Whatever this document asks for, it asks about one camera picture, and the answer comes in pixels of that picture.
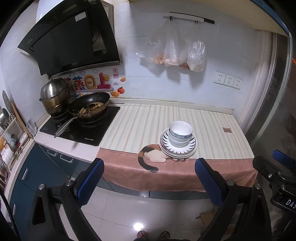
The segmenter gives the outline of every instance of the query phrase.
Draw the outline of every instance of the cat tail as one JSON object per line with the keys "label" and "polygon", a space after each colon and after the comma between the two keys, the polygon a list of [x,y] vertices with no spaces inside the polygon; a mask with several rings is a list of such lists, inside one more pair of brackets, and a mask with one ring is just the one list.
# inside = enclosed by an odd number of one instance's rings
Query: cat tail
{"label": "cat tail", "polygon": [[157,167],[153,167],[148,165],[145,161],[144,161],[144,151],[140,150],[139,155],[138,155],[138,162],[141,165],[141,167],[143,167],[144,169],[151,171],[151,172],[158,172],[158,168]]}

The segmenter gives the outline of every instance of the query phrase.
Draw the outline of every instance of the white power socket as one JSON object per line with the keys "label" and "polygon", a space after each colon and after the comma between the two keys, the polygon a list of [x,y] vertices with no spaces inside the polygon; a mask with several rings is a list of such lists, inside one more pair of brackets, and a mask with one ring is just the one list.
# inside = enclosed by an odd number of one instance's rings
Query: white power socket
{"label": "white power socket", "polygon": [[232,87],[235,88],[235,89],[240,90],[241,84],[242,84],[242,80],[239,79],[239,78],[237,78],[237,77],[235,77],[234,83],[233,83],[233,86]]}
{"label": "white power socket", "polygon": [[224,85],[232,87],[234,83],[234,79],[235,77],[227,74],[225,77]]}
{"label": "white power socket", "polygon": [[215,71],[214,83],[223,85],[226,74]]}

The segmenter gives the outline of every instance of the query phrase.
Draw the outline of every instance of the white tile floor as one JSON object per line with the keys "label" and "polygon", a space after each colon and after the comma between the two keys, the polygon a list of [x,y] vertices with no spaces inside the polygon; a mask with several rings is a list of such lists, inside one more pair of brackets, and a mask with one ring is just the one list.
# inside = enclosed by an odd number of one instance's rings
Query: white tile floor
{"label": "white tile floor", "polygon": [[[133,226],[141,223],[151,240],[166,230],[172,239],[196,241],[203,224],[195,219],[212,209],[209,199],[164,200],[130,196],[96,187],[82,211],[103,241],[133,241],[138,231]],[[60,216],[73,240],[77,240],[63,207]]]}

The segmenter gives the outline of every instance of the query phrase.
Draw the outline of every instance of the silver handle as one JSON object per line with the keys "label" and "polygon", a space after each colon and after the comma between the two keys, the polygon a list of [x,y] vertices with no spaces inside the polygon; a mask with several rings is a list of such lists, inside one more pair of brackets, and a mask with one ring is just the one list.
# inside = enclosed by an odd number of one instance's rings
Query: silver handle
{"label": "silver handle", "polygon": [[55,133],[54,138],[56,138],[56,137],[58,137],[60,134],[62,134],[62,133],[66,130],[66,128],[68,127],[68,125],[70,125],[70,123],[71,123],[73,120],[77,119],[77,118],[78,118],[78,116],[75,116],[75,117],[73,117],[72,119],[68,120],[65,124],[63,124],[63,125],[61,126],[61,128],[58,129],[58,131]]}
{"label": "silver handle", "polygon": [[49,149],[47,149],[46,153],[47,153],[48,155],[53,156],[53,157],[56,157],[56,156],[57,156],[57,152],[56,152],[55,154],[52,154],[52,153],[49,152]]}
{"label": "silver handle", "polygon": [[66,159],[64,159],[64,158],[62,158],[62,155],[60,155],[60,158],[61,158],[63,161],[66,161],[66,162],[68,162],[68,163],[72,163],[72,162],[73,162],[73,158],[72,158],[70,161],[68,161],[68,160],[66,160]]}
{"label": "silver handle", "polygon": [[17,206],[15,205],[15,203],[13,203],[13,211],[12,211],[12,215],[15,215],[15,210],[17,209]]}
{"label": "silver handle", "polygon": [[24,180],[24,179],[26,178],[27,173],[28,173],[28,168],[26,167],[25,173],[24,173],[24,175],[22,176],[22,180]]}

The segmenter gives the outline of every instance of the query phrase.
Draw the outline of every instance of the food in plastic bag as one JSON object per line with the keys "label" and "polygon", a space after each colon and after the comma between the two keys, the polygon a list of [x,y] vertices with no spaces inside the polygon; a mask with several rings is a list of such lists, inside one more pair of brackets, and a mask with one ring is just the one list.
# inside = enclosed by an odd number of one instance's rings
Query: food in plastic bag
{"label": "food in plastic bag", "polygon": [[154,31],[148,42],[143,46],[143,50],[136,53],[137,56],[148,62],[163,64],[165,52],[165,22],[159,29]]}
{"label": "food in plastic bag", "polygon": [[184,39],[180,39],[178,65],[184,69],[189,69],[187,64],[188,47]]}
{"label": "food in plastic bag", "polygon": [[175,27],[174,21],[166,23],[166,44],[164,53],[164,63],[166,67],[178,64],[179,54],[179,32]]}
{"label": "food in plastic bag", "polygon": [[201,72],[205,66],[205,44],[198,38],[197,24],[186,39],[188,43],[187,64],[195,72]]}

